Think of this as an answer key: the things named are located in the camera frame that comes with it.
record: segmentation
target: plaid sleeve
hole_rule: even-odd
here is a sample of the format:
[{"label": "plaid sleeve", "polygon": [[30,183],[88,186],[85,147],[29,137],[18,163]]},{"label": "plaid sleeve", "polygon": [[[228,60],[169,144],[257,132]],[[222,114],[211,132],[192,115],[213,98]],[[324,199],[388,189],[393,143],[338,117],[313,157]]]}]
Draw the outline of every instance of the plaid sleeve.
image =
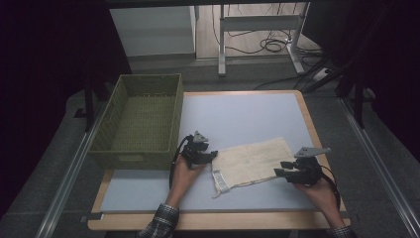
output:
[{"label": "plaid sleeve", "polygon": [[357,238],[351,226],[346,226],[337,229],[328,229],[327,234],[333,238]]},{"label": "plaid sleeve", "polygon": [[161,204],[154,219],[146,229],[138,232],[137,238],[166,238],[170,237],[178,223],[179,211],[169,205]]}]

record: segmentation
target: cloth bag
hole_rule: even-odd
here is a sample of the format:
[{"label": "cloth bag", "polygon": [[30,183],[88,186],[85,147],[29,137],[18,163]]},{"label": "cloth bag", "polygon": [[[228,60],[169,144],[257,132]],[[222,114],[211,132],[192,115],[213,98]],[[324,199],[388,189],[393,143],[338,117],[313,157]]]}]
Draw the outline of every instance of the cloth bag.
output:
[{"label": "cloth bag", "polygon": [[276,178],[274,169],[282,161],[295,161],[283,138],[220,150],[212,162],[214,197],[233,187]]}]

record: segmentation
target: basket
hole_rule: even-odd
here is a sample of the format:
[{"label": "basket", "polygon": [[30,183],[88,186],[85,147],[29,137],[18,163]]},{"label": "basket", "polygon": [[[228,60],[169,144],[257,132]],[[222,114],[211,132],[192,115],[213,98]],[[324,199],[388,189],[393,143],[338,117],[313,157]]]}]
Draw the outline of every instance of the basket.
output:
[{"label": "basket", "polygon": [[180,74],[121,75],[87,154],[103,169],[169,170],[182,100]]}]

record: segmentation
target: metal rod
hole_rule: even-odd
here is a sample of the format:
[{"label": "metal rod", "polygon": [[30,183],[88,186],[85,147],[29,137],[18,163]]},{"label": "metal rod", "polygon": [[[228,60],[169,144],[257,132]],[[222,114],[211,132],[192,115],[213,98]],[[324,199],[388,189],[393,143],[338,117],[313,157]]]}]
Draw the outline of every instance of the metal rod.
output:
[{"label": "metal rod", "polygon": [[84,158],[86,156],[88,146],[92,139],[92,135],[97,127],[100,115],[102,115],[105,109],[104,102],[98,103],[98,115],[95,117],[92,128],[89,132],[85,132],[82,141],[77,148],[77,151],[71,161],[71,164],[65,173],[58,190],[52,199],[51,205],[44,216],[44,220],[37,232],[36,238],[50,238],[53,236],[56,224],[59,217],[64,209],[65,203],[67,202],[68,196],[73,188],[74,182],[77,179],[77,175],[83,165]]},{"label": "metal rod", "polygon": [[367,152],[367,156],[378,174],[380,181],[382,182],[386,192],[389,195],[389,198],[393,202],[397,212],[401,216],[402,221],[404,222],[408,232],[411,237],[419,238],[420,237],[420,222],[419,219],[409,204],[407,198],[403,192],[399,189],[395,180],[392,178],[389,170],[386,168],[386,165],[383,163],[379,153],[371,142],[367,132],[362,129],[358,122],[353,117],[353,110],[351,105],[347,100],[339,98],[340,103],[344,107],[347,118],[355,131],[358,139],[361,141],[362,146]]}]

